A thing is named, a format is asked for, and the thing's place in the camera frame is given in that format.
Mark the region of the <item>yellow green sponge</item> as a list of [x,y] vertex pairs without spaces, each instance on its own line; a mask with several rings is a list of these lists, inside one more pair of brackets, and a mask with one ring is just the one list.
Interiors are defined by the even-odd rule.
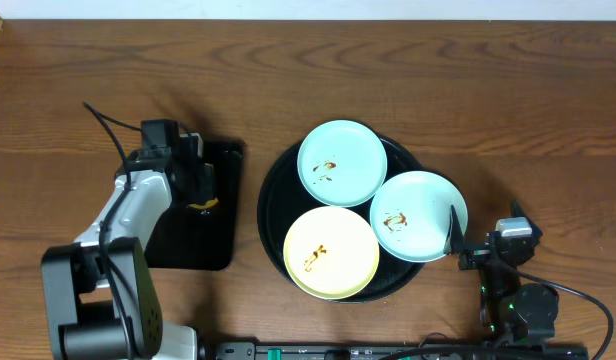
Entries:
[[194,169],[188,192],[188,206],[200,210],[212,208],[218,203],[214,166],[209,163]]

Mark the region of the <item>yellow plate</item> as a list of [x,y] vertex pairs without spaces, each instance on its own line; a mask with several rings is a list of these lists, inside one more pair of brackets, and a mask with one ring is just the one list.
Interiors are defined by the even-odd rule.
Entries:
[[374,277],[379,259],[378,240],[369,223],[342,207],[307,211],[284,239],[283,261],[292,281],[324,300],[359,293]]

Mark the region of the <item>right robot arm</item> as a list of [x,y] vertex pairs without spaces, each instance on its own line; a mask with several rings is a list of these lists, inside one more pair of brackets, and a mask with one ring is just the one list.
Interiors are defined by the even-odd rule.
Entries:
[[450,208],[444,253],[458,257],[460,270],[479,272],[480,322],[499,343],[537,346],[555,336],[559,295],[540,283],[523,284],[517,273],[517,267],[534,256],[542,236],[519,204],[512,202],[511,216],[498,220],[484,242],[468,242],[456,209]]

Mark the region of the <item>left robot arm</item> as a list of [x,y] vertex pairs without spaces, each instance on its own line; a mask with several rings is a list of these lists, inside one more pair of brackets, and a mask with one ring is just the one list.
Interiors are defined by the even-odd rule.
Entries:
[[164,320],[144,255],[176,205],[211,200],[203,140],[173,120],[147,120],[142,146],[123,154],[114,190],[76,240],[41,260],[51,352],[56,359],[196,359],[197,332]]

